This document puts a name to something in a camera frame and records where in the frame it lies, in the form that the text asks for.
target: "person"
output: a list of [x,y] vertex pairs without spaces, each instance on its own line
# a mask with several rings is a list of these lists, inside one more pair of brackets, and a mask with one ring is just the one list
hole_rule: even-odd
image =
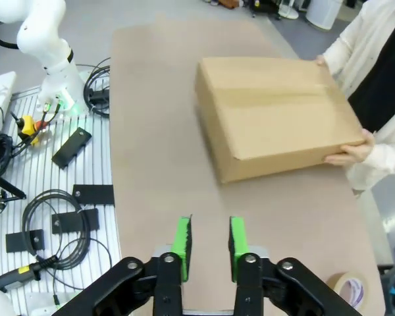
[[395,0],[368,0],[354,21],[316,59],[348,98],[365,143],[342,146],[325,162],[345,166],[355,191],[395,174]]

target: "white sleeve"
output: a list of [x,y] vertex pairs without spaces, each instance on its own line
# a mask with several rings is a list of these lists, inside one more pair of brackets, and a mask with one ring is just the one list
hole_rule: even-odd
[[395,174],[395,144],[375,145],[373,151],[362,163],[390,174]]
[[340,37],[323,53],[323,57],[332,75],[341,71],[348,59],[350,59],[359,31],[365,20],[366,11],[369,9],[369,2],[370,1],[363,4],[356,18],[340,34]]

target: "white trash bin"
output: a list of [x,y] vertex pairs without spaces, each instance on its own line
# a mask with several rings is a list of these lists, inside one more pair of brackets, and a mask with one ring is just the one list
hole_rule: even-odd
[[344,0],[311,0],[306,19],[324,30],[330,30]]

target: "cardboard box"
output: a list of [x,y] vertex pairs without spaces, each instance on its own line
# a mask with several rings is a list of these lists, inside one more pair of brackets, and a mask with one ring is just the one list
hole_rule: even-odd
[[319,165],[363,143],[350,104],[312,61],[206,58],[195,89],[223,183]]

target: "black shirt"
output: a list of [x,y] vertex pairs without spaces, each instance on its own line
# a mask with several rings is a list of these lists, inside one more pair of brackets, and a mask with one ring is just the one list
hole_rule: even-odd
[[348,98],[361,125],[380,130],[395,114],[395,29],[376,64]]

